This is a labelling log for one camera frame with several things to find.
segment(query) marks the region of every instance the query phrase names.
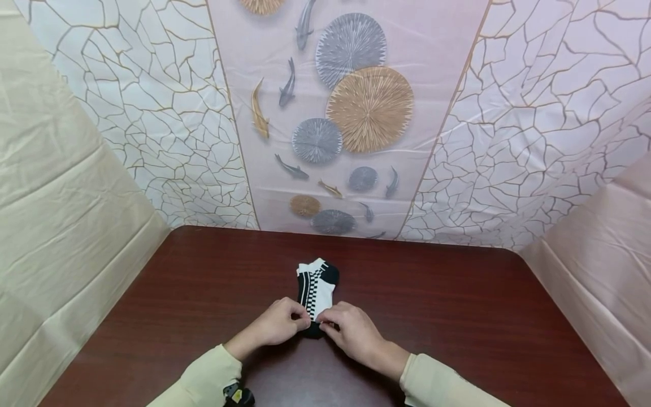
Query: backdrop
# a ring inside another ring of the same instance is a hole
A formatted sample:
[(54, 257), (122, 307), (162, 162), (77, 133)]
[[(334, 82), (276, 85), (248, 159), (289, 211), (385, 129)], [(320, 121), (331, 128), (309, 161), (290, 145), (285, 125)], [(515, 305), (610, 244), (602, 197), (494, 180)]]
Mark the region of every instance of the backdrop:
[(16, 4), (173, 227), (520, 249), (649, 150), (648, 0)]

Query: black and white sock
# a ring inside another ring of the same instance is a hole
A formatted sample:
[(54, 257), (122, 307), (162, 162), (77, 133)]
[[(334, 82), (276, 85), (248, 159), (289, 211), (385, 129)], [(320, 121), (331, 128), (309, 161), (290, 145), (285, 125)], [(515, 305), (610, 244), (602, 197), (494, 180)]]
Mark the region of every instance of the black and white sock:
[(326, 308), (332, 307), (332, 293), (339, 283), (339, 270), (323, 259), (310, 264), (299, 264), (298, 302), (305, 307), (312, 318), (310, 328), (303, 331), (308, 338), (319, 339), (324, 333), (314, 319)]

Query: circular pattern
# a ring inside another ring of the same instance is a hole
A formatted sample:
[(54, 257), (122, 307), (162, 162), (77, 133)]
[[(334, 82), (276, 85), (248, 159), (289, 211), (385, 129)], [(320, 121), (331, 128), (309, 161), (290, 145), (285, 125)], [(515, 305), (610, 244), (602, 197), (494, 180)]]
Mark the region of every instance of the circular pattern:
[(385, 66), (346, 76), (330, 95), (327, 116), (350, 152), (374, 152), (395, 143), (413, 111), (413, 91), (404, 76)]
[(307, 119), (298, 125), (292, 136), (294, 153), (313, 164), (334, 160), (341, 152), (342, 144), (339, 128), (328, 119)]
[(289, 207), (295, 215), (311, 218), (321, 211), (321, 202), (310, 195), (296, 195), (289, 201)]
[(344, 14), (327, 26), (316, 46), (316, 71), (334, 89), (346, 75), (368, 66), (383, 65), (387, 37), (370, 16)]
[(368, 192), (378, 181), (378, 172), (371, 167), (359, 167), (350, 174), (348, 187), (357, 192)]
[(311, 221), (312, 228), (323, 234), (346, 234), (352, 231), (357, 222), (346, 212), (326, 209), (317, 213)]
[(240, 3), (253, 14), (271, 16), (283, 5), (284, 0), (240, 0)]

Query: wooden table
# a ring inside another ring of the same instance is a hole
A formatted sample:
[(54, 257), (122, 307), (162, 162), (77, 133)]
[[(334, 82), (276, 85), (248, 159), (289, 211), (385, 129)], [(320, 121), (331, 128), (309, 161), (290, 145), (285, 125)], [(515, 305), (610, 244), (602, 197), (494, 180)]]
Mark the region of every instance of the wooden table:
[[(300, 262), (340, 270), (335, 301), (513, 407), (620, 407), (623, 398), (527, 265), (500, 249), (201, 227), (176, 229), (41, 403), (145, 406), (277, 298)], [(259, 407), (401, 406), (396, 384), (327, 339), (258, 351)]]

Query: white backdrop with gold lines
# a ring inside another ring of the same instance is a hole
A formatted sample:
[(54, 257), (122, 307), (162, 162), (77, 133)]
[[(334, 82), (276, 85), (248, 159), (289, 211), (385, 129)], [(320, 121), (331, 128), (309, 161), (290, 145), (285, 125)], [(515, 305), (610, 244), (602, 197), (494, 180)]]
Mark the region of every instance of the white backdrop with gold lines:
[(172, 227), (257, 229), (204, 0), (15, 0)]
[[(205, 0), (15, 2), (170, 225), (258, 227)], [(493, 0), (399, 238), (522, 248), (648, 151), (649, 7)]]
[(642, 157), (649, 0), (493, 0), (401, 240), (521, 249)]

